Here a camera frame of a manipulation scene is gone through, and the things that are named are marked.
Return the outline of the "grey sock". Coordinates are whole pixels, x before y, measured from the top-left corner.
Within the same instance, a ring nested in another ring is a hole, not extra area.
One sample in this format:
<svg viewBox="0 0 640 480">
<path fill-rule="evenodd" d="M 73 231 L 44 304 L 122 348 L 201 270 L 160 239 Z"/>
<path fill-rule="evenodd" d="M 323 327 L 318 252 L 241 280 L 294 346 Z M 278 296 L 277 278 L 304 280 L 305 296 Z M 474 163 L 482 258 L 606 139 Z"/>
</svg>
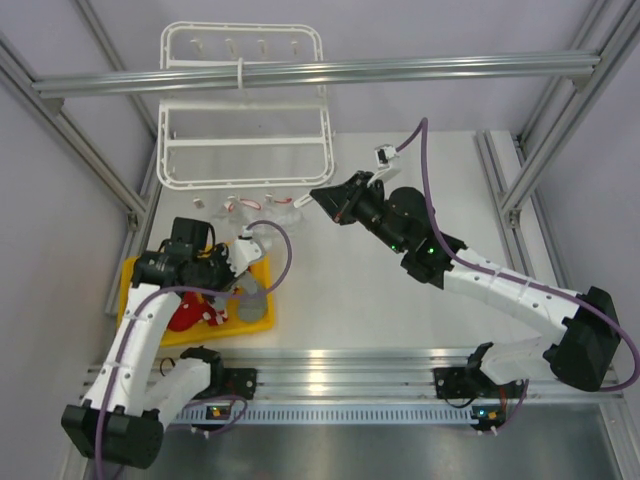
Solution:
<svg viewBox="0 0 640 480">
<path fill-rule="evenodd" d="M 267 298 L 262 294 L 264 287 L 255 277 L 246 272 L 232 284 L 229 292 L 237 296 L 235 315 L 245 323 L 257 323 L 268 309 Z M 229 319 L 228 298 L 215 297 L 212 303 L 218 324 Z"/>
</svg>

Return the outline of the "white translucent sock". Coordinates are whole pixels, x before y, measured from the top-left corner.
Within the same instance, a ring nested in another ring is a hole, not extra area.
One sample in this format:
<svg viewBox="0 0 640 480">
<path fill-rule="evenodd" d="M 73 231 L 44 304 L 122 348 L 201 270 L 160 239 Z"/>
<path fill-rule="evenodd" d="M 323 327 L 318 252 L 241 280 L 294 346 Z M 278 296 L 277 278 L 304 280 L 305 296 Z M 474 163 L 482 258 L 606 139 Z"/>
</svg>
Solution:
<svg viewBox="0 0 640 480">
<path fill-rule="evenodd" d="M 303 227 L 303 212 L 294 207 L 293 200 L 275 199 L 267 194 L 262 202 L 237 195 L 229 196 L 213 213 L 211 219 L 231 236 L 239 236 L 249 224 L 268 220 L 278 224 L 290 238 Z"/>
</svg>

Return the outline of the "white plastic clip hanger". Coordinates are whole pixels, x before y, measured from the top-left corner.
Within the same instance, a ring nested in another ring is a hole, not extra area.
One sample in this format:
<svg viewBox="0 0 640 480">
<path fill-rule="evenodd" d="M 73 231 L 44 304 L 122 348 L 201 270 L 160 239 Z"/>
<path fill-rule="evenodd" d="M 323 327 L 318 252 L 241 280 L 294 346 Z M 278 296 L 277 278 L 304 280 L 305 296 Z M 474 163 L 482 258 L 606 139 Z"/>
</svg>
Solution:
<svg viewBox="0 0 640 480">
<path fill-rule="evenodd" d="M 227 67 L 223 91 L 172 93 L 159 102 L 156 176 L 169 190 L 308 190 L 336 171 L 324 86 L 252 89 L 252 66 L 324 58 L 303 24 L 178 21 L 165 27 L 160 67 Z"/>
</svg>

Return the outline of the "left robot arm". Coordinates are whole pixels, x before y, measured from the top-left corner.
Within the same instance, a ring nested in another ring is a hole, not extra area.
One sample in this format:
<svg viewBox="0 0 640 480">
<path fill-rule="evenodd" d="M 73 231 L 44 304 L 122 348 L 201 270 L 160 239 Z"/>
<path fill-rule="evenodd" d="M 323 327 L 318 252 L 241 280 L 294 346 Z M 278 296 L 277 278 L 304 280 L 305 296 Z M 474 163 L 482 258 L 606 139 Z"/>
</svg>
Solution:
<svg viewBox="0 0 640 480">
<path fill-rule="evenodd" d="M 171 318 L 185 293 L 228 292 L 233 274 L 227 250 L 207 252 L 212 225 L 176 218 L 160 251 L 146 251 L 134 263 L 120 326 L 97 377 L 78 405 L 66 406 L 61 425 L 79 453 L 95 463 L 138 469 L 157 458 L 164 432 L 193 400 L 223 393 L 221 355 L 205 347 L 185 350 L 155 386 L 148 380 Z"/>
</svg>

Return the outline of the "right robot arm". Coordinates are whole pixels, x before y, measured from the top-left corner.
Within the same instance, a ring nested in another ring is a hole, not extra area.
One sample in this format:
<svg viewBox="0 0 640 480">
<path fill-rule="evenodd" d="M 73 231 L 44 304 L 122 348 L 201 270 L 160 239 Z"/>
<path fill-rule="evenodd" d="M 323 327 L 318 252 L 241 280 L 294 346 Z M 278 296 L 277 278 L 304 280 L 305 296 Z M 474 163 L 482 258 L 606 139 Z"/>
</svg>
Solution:
<svg viewBox="0 0 640 480">
<path fill-rule="evenodd" d="M 533 339 L 478 346 L 460 376 L 472 396 L 533 378 L 556 378 L 584 392 L 602 389 L 620 344 L 607 292 L 536 288 L 533 279 L 500 268 L 463 241 L 437 235 L 419 190 L 400 187 L 386 194 L 370 172 L 316 188 L 310 196 L 334 223 L 359 223 L 401 254 L 401 267 L 418 282 L 478 300 L 538 332 Z"/>
</svg>

